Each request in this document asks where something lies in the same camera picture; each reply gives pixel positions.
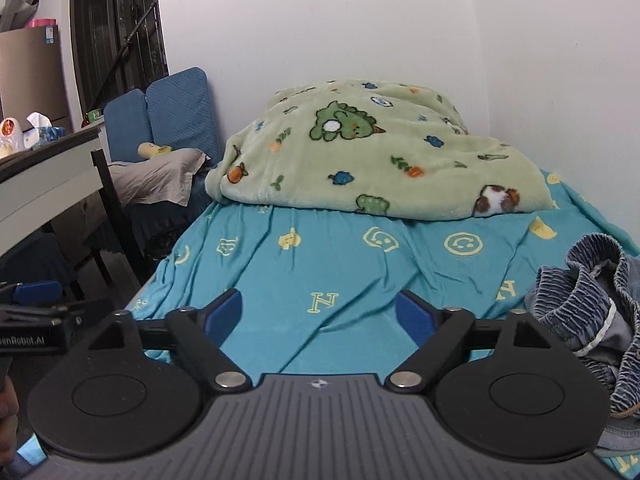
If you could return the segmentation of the person's left hand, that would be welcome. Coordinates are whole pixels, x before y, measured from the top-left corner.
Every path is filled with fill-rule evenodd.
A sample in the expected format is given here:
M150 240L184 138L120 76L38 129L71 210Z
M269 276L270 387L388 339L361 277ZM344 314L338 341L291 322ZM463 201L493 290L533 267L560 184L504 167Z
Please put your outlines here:
M0 394L0 463L2 466L14 460L18 426L17 395L11 378L4 381Z

